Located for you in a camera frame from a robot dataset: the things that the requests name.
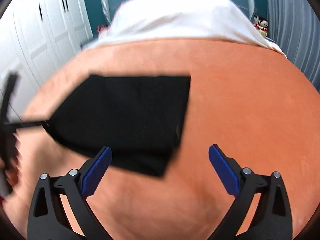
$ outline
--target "gray curtain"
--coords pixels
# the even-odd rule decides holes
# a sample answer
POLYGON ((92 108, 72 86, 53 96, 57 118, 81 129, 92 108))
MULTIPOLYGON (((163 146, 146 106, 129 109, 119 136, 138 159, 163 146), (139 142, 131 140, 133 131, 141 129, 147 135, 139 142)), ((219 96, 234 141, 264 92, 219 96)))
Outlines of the gray curtain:
POLYGON ((269 38, 320 92, 320 21, 307 0, 268 0, 269 38))

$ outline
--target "black fabric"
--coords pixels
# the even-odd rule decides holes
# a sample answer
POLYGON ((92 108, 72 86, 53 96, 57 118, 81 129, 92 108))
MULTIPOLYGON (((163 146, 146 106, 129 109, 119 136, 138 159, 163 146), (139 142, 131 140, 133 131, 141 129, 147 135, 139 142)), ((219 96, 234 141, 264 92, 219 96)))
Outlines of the black fabric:
POLYGON ((162 176, 180 144, 190 77, 91 75, 49 120, 49 134, 90 158, 103 146, 112 165, 162 176))

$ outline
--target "white cloth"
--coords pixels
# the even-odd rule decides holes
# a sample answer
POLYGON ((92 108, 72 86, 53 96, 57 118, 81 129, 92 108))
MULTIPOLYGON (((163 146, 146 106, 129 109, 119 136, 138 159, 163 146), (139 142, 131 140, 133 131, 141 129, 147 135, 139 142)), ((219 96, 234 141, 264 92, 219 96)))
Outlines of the white cloth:
POLYGON ((210 38, 281 51, 262 37, 230 0, 129 0, 118 9, 99 39, 104 44, 159 38, 210 38))

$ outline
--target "silver screw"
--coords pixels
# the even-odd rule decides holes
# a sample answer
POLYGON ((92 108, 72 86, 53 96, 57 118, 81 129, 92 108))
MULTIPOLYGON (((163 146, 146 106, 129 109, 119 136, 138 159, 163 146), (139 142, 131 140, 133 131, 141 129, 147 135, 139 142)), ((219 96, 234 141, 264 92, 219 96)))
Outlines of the silver screw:
POLYGON ((75 176, 75 175, 77 175, 77 173, 78 173, 78 170, 76 170, 76 169, 73 169, 73 170, 69 171, 69 174, 71 176, 75 176))
POLYGON ((243 173, 246 174, 246 175, 249 175, 251 174, 252 170, 250 170, 249 168, 244 168, 243 169, 243 173))
POLYGON ((281 177, 281 174, 280 174, 279 171, 275 171, 275 172, 273 173, 273 176, 275 176, 276 178, 280 178, 280 177, 281 177))
POLYGON ((41 174, 40 179, 46 179, 48 175, 46 173, 41 174))

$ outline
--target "blue gripper pad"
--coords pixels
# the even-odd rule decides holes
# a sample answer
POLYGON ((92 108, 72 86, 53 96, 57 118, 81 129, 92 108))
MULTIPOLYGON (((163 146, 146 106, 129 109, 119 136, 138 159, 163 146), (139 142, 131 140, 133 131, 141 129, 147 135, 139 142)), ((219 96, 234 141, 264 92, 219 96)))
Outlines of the blue gripper pad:
POLYGON ((239 178, 215 145, 209 148, 209 160, 228 194, 236 197, 240 193, 239 178))
POLYGON ((111 160, 112 151, 109 147, 107 147, 84 176, 81 186, 82 197, 87 198, 94 194, 103 175, 108 169, 111 160))

